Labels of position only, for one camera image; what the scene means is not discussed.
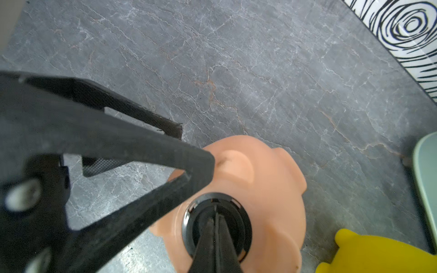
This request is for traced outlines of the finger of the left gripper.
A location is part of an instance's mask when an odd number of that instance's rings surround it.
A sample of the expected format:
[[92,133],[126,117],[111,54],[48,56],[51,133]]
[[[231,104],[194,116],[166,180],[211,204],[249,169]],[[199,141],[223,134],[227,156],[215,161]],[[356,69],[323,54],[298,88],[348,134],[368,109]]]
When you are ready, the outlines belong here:
[[[212,181],[215,159],[156,127],[1,74],[1,271],[98,271],[151,224]],[[68,226],[66,154],[92,177],[130,162],[181,170],[167,184],[80,230]]]
[[20,81],[96,110],[104,111],[105,108],[111,108],[156,127],[170,137],[182,138],[181,124],[160,116],[94,81],[54,76],[21,76]]

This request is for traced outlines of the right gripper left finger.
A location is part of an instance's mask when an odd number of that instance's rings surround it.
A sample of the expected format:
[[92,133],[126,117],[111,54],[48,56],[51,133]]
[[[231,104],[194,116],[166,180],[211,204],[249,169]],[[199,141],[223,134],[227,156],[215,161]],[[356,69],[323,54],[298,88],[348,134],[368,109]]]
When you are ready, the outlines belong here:
[[189,273],[215,272],[215,220],[210,217],[203,227]]

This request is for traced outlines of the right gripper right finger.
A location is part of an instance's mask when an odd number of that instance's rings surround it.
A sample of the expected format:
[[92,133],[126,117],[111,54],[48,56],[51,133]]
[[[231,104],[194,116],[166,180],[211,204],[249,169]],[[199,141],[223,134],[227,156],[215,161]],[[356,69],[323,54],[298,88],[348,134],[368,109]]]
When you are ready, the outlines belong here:
[[216,272],[242,273],[225,217],[216,215]]

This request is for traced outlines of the pink piggy bank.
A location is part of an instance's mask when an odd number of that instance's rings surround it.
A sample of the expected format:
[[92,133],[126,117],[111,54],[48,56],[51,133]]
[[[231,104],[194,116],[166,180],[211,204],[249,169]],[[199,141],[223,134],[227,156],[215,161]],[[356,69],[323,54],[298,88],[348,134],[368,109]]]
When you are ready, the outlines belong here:
[[307,183],[295,160],[286,150],[246,135],[221,139],[206,150],[215,158],[212,181],[150,228],[163,239],[174,269],[188,273],[193,261],[182,239],[185,210],[200,195],[219,192],[240,202],[252,225],[250,250],[239,262],[243,273],[300,272]]

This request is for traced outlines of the yellow piggy bank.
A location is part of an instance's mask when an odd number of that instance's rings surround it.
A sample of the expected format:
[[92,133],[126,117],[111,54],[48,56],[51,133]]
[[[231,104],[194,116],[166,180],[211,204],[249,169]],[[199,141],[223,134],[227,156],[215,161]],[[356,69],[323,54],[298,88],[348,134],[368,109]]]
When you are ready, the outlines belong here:
[[339,249],[331,263],[322,262],[317,273],[435,273],[437,256],[412,245],[375,235],[340,229]]

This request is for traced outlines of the black plug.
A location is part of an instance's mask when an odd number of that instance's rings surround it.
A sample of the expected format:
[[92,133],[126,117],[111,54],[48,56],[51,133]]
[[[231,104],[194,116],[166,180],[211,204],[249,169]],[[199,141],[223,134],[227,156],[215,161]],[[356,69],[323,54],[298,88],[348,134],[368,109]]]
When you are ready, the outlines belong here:
[[252,225],[241,203],[225,193],[206,193],[190,203],[182,221],[185,249],[190,257],[194,256],[204,225],[216,214],[224,216],[238,260],[242,262],[252,244]]

